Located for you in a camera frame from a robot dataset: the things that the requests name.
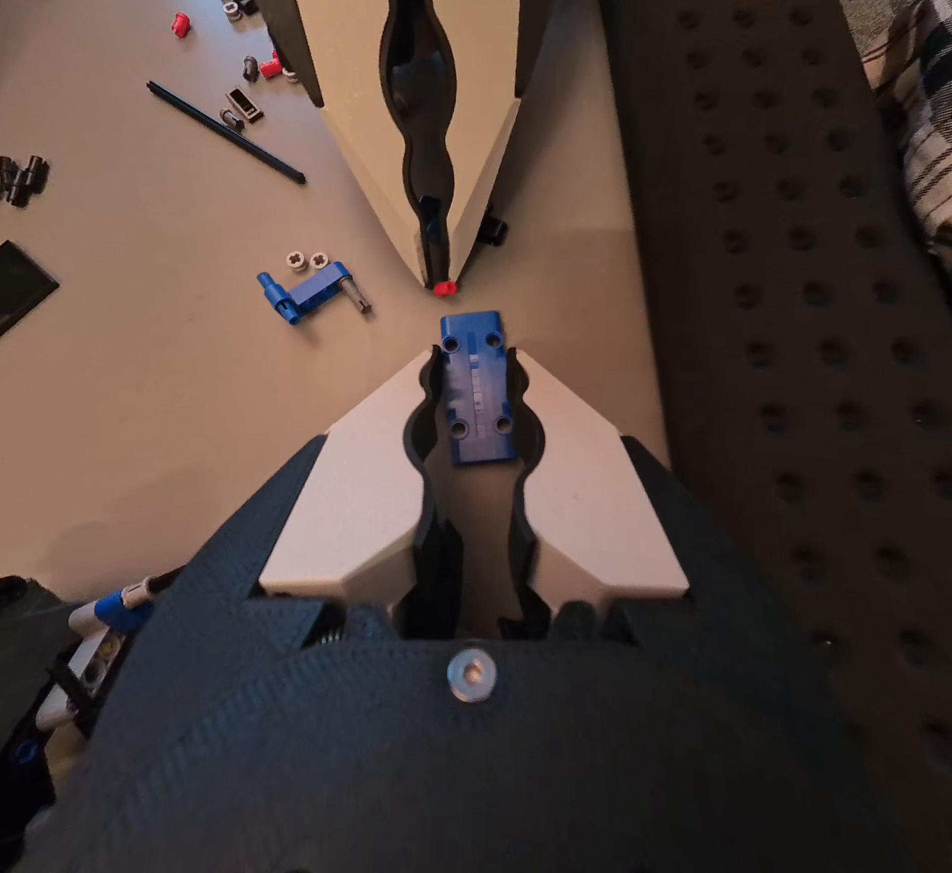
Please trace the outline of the blue angled holed beam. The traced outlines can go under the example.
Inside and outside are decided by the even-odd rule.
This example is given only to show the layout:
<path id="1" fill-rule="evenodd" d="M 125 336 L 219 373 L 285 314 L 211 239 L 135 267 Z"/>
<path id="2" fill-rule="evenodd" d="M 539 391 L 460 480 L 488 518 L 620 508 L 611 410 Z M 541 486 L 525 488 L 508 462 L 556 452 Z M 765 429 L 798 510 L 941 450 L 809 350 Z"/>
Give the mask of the blue angled holed beam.
<path id="1" fill-rule="evenodd" d="M 256 276 L 272 309 L 291 325 L 343 291 L 343 282 L 351 278 L 351 272 L 339 261 L 328 261 L 291 289 L 278 284 L 268 272 Z"/>

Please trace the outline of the blue holed panel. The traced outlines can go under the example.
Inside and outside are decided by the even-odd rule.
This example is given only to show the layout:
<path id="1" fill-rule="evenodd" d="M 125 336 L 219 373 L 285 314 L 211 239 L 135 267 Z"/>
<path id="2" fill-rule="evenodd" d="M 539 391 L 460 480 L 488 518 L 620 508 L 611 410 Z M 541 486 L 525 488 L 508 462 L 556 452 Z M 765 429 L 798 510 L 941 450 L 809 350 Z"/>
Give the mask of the blue holed panel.
<path id="1" fill-rule="evenodd" d="M 515 458 L 506 390 L 506 341 L 500 314 L 441 319 L 443 393 L 454 466 Z"/>

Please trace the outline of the grey desk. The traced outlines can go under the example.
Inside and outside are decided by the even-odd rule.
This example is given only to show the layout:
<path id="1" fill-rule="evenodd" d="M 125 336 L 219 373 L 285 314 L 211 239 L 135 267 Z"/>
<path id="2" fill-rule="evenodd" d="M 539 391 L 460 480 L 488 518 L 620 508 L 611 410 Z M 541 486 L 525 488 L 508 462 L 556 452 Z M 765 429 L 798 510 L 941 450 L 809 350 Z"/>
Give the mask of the grey desk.
<path id="1" fill-rule="evenodd" d="M 217 0 L 2 0 L 2 154 L 52 167 L 3 202 L 2 241 L 60 284 L 2 337 L 2 574 L 88 602 L 183 564 L 455 311 L 499 310 L 506 343 L 670 465 L 599 1 L 554 4 L 492 198 L 506 242 L 444 301 L 299 85 L 248 88 L 248 137 L 303 187 L 146 87 L 216 116 L 268 52 Z M 292 251 L 342 263 L 371 312 L 340 292 L 284 321 L 256 276 L 300 284 Z"/>

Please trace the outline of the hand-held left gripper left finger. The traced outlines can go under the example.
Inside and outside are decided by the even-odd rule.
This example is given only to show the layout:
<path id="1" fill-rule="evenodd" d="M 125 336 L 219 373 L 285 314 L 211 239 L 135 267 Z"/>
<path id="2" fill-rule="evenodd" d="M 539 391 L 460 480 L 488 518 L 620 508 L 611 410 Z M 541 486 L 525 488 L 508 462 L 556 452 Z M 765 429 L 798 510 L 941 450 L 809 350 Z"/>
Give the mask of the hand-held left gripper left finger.
<path id="1" fill-rule="evenodd" d="M 463 544 L 425 460 L 438 441 L 439 347 L 329 427 L 259 576 L 268 596 L 378 605 L 411 639 L 451 639 Z"/>

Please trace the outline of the person's plaid shirt torso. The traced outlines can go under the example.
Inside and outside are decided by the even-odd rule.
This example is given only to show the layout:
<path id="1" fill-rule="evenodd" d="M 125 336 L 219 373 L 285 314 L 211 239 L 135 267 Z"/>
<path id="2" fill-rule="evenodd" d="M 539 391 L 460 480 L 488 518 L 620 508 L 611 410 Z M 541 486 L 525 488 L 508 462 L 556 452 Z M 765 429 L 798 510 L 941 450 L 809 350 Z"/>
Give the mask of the person's plaid shirt torso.
<path id="1" fill-rule="evenodd" d="M 927 251 L 951 272 L 951 0 L 914 0 L 863 56 Z"/>

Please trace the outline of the black toy truck model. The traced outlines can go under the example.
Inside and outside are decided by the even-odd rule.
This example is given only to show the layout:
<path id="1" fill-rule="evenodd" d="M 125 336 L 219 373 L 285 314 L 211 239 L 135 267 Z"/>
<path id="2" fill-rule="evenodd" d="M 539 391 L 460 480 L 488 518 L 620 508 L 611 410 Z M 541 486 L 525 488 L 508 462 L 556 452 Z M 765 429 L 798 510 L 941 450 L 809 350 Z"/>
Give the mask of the black toy truck model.
<path id="1" fill-rule="evenodd" d="M 90 737 L 137 633 L 183 569 L 84 605 L 35 580 L 2 578 L 2 871 L 22 855 L 30 822 L 56 801 L 46 756 L 54 732 L 72 725 Z"/>

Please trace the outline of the cluster of black pins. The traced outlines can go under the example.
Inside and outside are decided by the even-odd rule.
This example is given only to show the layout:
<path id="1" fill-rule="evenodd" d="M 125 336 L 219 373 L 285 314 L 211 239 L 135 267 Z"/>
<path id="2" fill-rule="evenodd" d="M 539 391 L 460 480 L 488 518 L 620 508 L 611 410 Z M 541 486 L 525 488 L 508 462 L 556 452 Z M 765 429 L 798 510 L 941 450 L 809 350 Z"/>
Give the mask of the cluster of black pins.
<path id="1" fill-rule="evenodd" d="M 48 160 L 37 154 L 31 155 L 26 164 L 20 165 L 15 184 L 5 200 L 16 208 L 27 207 L 33 197 L 45 190 L 50 172 Z"/>

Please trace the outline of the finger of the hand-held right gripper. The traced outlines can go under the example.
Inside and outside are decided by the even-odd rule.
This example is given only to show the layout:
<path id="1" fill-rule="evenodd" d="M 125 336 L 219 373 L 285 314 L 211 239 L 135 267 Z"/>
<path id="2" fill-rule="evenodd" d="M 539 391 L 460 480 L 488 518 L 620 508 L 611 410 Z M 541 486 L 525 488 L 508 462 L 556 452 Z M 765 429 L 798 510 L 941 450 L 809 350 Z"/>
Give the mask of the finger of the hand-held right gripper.
<path id="1" fill-rule="evenodd" d="M 296 2 L 325 125 L 401 260 L 433 288 L 435 271 L 405 174 L 407 140 L 385 91 L 391 0 Z"/>
<path id="2" fill-rule="evenodd" d="M 436 283 L 457 282 L 487 212 L 520 99 L 520 0 L 423 0 L 436 41 L 424 59 L 424 195 L 440 198 L 441 240 L 424 248 Z"/>

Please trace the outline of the long black axle rod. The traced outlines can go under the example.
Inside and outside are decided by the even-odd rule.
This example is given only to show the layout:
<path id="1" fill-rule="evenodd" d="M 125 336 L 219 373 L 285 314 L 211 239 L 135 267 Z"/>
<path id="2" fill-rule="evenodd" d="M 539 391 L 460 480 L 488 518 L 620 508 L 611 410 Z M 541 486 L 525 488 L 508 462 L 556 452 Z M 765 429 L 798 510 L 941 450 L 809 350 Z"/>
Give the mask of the long black axle rod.
<path id="1" fill-rule="evenodd" d="M 247 140 L 243 135 L 232 129 L 230 126 L 225 125 L 220 120 L 214 119 L 201 109 L 175 95 L 155 81 L 147 81 L 146 87 L 149 92 L 158 100 L 170 105 L 179 113 L 190 118 L 198 125 L 208 129 L 218 137 L 229 141 L 244 153 L 253 156 L 257 161 L 267 165 L 272 170 L 292 181 L 292 183 L 298 186 L 306 185 L 307 179 L 301 170 L 268 152 L 268 150 L 264 149 L 257 143 Z"/>

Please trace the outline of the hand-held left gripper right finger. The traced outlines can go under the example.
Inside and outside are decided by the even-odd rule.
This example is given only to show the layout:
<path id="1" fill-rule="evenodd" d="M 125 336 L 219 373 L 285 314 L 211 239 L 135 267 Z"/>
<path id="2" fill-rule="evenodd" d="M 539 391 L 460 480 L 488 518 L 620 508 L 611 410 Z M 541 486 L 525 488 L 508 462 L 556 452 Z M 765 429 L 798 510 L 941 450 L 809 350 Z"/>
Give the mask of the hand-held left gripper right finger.
<path id="1" fill-rule="evenodd" d="M 689 581 L 623 434 L 521 349 L 506 354 L 513 486 L 508 564 L 521 617 L 506 637 L 544 639 L 576 608 L 676 600 Z"/>

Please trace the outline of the black square printed tile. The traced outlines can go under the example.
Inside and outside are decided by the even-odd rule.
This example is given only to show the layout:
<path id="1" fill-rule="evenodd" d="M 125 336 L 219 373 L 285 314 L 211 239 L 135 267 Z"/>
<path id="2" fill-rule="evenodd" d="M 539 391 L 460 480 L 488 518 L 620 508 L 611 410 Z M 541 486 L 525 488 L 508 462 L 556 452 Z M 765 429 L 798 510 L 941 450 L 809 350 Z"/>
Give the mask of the black square printed tile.
<path id="1" fill-rule="evenodd" d="M 39 307 L 60 284 L 18 245 L 1 245 L 1 330 L 12 330 L 20 320 Z"/>

